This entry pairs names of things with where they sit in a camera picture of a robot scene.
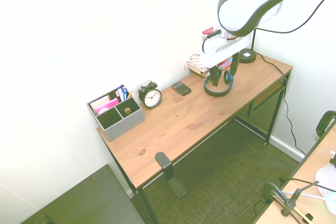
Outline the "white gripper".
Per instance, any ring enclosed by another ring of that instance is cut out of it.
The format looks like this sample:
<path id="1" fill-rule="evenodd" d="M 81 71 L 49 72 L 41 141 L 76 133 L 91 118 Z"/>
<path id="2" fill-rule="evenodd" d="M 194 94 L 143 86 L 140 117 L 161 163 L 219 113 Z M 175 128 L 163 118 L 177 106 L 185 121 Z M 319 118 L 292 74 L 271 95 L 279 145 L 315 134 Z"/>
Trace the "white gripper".
<path id="1" fill-rule="evenodd" d="M 221 63 L 230 56 L 233 56 L 232 64 L 230 66 L 230 74 L 234 76 L 242 56 L 239 51 L 246 48 L 250 43 L 251 36 L 238 37 L 237 39 L 230 41 L 220 38 L 219 36 L 215 36 L 204 42 L 202 65 L 210 68 L 209 73 L 213 86 L 218 86 L 218 80 L 222 75 L 222 70 L 217 64 Z"/>

